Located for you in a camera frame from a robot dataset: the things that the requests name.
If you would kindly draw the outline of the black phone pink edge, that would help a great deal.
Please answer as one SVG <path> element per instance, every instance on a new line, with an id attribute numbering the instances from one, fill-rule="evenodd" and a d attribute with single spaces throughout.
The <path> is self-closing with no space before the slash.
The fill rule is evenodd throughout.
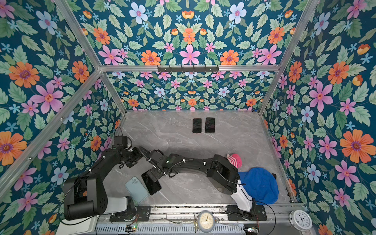
<path id="1" fill-rule="evenodd" d="M 201 118 L 193 119 L 193 133 L 195 134 L 202 133 L 202 119 Z"/>

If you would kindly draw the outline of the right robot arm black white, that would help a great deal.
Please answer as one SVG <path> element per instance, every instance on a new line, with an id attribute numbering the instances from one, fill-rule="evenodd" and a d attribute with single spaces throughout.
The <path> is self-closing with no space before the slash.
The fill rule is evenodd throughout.
<path id="1" fill-rule="evenodd" d="M 159 179 L 172 178 L 179 173 L 202 174 L 206 176 L 217 191 L 230 195 L 239 210 L 251 212 L 252 199 L 245 191 L 238 169 L 225 157 L 215 154 L 212 158 L 188 158 L 179 154 L 164 155 L 160 150 L 153 150 L 147 156 L 153 167 L 142 174 L 142 179 L 150 195 L 161 190 Z"/>

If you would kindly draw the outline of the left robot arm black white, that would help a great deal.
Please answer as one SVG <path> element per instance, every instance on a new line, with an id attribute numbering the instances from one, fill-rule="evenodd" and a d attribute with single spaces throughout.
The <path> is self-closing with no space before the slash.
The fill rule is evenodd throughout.
<path id="1" fill-rule="evenodd" d="M 77 220 L 87 217 L 116 214 L 127 220 L 136 217 L 137 209 L 130 196 L 109 197 L 104 187 L 104 179 L 117 165 L 132 168 L 143 157 L 138 147 L 127 150 L 112 147 L 105 150 L 94 165 L 64 185 L 64 217 Z"/>

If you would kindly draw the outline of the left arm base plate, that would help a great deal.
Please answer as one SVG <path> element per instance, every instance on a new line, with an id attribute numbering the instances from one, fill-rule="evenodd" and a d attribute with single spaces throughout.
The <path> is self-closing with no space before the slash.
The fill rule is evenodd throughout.
<path id="1" fill-rule="evenodd" d="M 117 212 L 110 216 L 111 222 L 146 222 L 151 215 L 151 206 L 136 206 L 123 212 Z"/>

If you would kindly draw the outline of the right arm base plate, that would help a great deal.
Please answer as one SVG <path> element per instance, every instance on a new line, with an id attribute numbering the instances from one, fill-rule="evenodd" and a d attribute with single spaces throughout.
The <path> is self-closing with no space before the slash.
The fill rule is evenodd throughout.
<path id="1" fill-rule="evenodd" d="M 266 221 L 264 206 L 256 205 L 250 211 L 242 211 L 236 205 L 228 205 L 226 213 L 229 221 Z"/>

